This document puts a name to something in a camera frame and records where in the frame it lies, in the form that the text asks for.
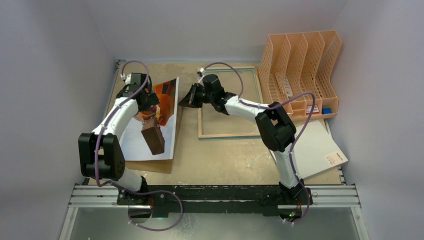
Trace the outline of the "blue wooden picture frame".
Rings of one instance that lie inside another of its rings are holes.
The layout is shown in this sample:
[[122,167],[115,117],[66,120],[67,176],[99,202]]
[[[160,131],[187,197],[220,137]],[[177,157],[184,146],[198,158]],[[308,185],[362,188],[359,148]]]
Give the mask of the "blue wooden picture frame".
[[259,139],[255,117],[262,112],[264,98],[256,67],[211,66],[204,69],[203,79],[212,91],[212,102],[198,109],[198,138]]

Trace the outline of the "hot air balloon photo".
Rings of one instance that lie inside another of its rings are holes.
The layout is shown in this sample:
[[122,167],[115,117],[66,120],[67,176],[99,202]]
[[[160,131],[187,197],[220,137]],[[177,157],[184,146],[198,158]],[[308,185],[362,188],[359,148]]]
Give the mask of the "hot air balloon photo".
[[174,156],[177,127],[179,78],[152,87],[159,103],[133,117],[120,146],[126,161],[171,160]]

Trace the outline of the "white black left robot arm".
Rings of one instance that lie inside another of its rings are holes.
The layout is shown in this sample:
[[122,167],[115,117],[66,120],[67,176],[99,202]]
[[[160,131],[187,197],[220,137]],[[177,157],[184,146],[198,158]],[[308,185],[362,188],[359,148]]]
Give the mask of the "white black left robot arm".
[[120,138],[130,120],[152,109],[159,99],[148,74],[133,72],[124,77],[124,83],[100,125],[78,137],[80,171],[99,187],[111,184],[129,192],[130,199],[142,205],[149,199],[146,179],[126,167]]

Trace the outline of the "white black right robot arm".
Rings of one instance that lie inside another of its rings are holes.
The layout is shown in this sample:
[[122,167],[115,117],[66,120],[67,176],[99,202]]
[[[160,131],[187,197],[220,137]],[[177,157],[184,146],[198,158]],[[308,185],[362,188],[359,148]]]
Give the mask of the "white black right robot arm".
[[203,104],[210,104],[218,113],[255,123],[263,144],[274,154],[282,200],[292,204],[300,198],[304,182],[299,176],[294,154],[297,129],[281,104],[252,102],[225,91],[215,74],[204,76],[202,83],[192,84],[178,104],[195,109],[202,108]]

